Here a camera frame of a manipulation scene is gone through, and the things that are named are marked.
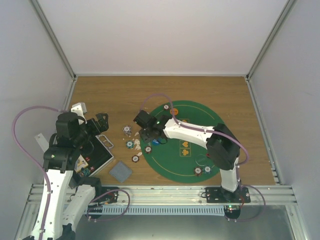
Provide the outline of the blue small blind button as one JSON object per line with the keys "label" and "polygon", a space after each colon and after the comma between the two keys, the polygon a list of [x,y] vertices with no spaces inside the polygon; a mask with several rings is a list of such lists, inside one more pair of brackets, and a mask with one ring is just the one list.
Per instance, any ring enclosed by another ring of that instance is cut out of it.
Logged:
{"label": "blue small blind button", "polygon": [[159,143],[158,140],[154,139],[154,140],[152,141],[152,144],[153,144],[154,146],[157,146],[157,145],[159,145],[160,143]]}

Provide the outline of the teal green 50 chip stack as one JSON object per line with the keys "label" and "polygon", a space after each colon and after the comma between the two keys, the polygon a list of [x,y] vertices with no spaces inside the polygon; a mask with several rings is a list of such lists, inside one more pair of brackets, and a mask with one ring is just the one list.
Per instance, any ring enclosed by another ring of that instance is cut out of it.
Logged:
{"label": "teal green 50 chip stack", "polygon": [[134,147],[134,142],[132,140],[128,140],[125,145],[128,149],[132,149]]}

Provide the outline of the red black chip stack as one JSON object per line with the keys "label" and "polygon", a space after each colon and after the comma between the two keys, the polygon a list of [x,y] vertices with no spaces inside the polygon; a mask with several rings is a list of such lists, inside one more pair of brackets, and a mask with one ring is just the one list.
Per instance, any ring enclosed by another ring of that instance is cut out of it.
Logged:
{"label": "red black chip stack", "polygon": [[137,162],[140,160],[140,158],[139,158],[138,155],[134,155],[134,156],[131,158],[131,160],[132,160],[134,163],[137,163]]}

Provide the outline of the orange big blind button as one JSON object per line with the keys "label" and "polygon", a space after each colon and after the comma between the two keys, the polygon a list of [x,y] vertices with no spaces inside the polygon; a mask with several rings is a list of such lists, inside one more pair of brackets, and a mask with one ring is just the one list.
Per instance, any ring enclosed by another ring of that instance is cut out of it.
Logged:
{"label": "orange big blind button", "polygon": [[171,115],[177,116],[179,114],[179,110],[177,108],[171,108],[169,110]]}

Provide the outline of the clear acrylic dealer button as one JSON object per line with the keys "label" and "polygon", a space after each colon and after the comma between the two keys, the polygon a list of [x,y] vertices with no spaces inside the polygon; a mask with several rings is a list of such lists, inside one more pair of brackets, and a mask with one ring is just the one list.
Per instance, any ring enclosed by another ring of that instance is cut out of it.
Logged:
{"label": "clear acrylic dealer button", "polygon": [[208,159],[205,154],[200,154],[195,157],[195,163],[200,167],[205,167],[208,164]]}

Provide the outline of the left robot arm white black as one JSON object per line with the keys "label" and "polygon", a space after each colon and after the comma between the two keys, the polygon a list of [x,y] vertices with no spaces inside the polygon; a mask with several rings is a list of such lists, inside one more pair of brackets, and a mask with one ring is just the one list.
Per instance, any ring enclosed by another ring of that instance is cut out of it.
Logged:
{"label": "left robot arm white black", "polygon": [[99,178],[85,176],[68,207],[65,197],[81,148],[109,128],[108,115],[98,113],[85,120],[75,112],[64,112],[57,117],[56,133],[43,154],[44,187],[37,220],[30,234],[31,240],[73,240],[77,225],[88,204],[103,197]]}

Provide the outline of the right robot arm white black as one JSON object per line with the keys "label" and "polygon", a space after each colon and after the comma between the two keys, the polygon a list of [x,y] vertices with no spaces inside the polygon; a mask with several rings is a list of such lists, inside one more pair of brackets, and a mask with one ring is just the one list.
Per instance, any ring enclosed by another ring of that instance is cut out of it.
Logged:
{"label": "right robot arm white black", "polygon": [[216,126],[200,126],[183,122],[175,116],[155,117],[144,110],[133,121],[140,126],[139,134],[145,143],[157,138],[178,139],[206,149],[214,166],[220,171],[221,186],[218,196],[228,203],[240,198],[240,181],[237,175],[240,143],[226,125],[219,123]]}

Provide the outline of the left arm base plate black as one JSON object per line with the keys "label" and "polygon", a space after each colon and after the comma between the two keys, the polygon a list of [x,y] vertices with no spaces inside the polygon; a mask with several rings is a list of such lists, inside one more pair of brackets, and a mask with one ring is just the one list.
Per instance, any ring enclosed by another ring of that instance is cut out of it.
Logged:
{"label": "left arm base plate black", "polygon": [[111,190],[116,190],[116,191],[110,192],[100,197],[99,199],[95,200],[93,203],[98,205],[108,205],[108,204],[116,203],[118,201],[118,189],[119,189],[118,187],[114,187],[114,186],[111,186],[111,187],[103,186],[101,188],[101,192],[97,195],[98,197]]}

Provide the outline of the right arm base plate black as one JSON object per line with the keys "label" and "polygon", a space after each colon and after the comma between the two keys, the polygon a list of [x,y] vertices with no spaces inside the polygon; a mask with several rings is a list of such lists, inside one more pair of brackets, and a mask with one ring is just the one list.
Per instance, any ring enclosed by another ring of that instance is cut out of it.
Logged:
{"label": "right arm base plate black", "polygon": [[225,190],[220,187],[206,187],[204,192],[200,194],[206,199],[207,203],[250,203],[250,193],[247,187],[237,188],[234,192]]}

